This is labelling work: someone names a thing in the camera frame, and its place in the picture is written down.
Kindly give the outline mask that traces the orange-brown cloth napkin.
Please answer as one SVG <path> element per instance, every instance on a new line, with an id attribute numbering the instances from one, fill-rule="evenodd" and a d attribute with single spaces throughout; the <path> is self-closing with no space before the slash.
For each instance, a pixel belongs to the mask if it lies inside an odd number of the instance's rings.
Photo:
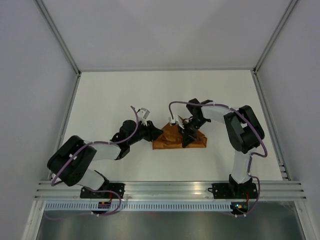
<path id="1" fill-rule="evenodd" d="M 178 125 L 170 125 L 167 123 L 162 129 L 162 135 L 152 142 L 153 150 L 170 150 L 183 148 L 183 136 L 179 133 Z M 197 137 L 195 141 L 189 143 L 185 148 L 206 148 L 207 137 L 196 131 Z"/>

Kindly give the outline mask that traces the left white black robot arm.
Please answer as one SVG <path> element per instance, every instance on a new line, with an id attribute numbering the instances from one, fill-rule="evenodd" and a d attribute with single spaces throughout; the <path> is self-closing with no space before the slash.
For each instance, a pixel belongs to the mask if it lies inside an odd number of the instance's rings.
<path id="1" fill-rule="evenodd" d="M 109 193 L 108 180 L 98 171 L 89 169 L 90 164 L 99 160 L 121 160 L 130 152 L 131 145 L 141 140 L 153 142 L 162 133 L 150 120 L 146 123 L 126 120 L 109 142 L 86 142 L 73 135 L 47 162 L 48 169 L 55 174 L 51 185 L 81 185 L 91 189 L 98 198 L 104 198 Z"/>

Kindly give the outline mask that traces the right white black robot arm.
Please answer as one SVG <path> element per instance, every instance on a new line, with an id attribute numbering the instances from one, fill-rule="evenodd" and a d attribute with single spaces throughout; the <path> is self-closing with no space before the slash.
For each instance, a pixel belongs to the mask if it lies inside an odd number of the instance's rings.
<path id="1" fill-rule="evenodd" d="M 189 119 L 181 120 L 175 116 L 171 124 L 178 125 L 182 136 L 182 147 L 186 148 L 198 138 L 198 130 L 211 121 L 222 123 L 226 127 L 231 146 L 234 149 L 234 161 L 227 183 L 214 183 L 208 188 L 215 199 L 257 199 L 258 189 L 250 174 L 254 151 L 265 148 L 264 130 L 253 109 L 244 105 L 230 108 L 214 103 L 212 100 L 199 102 L 196 98 L 186 102 L 191 114 Z"/>

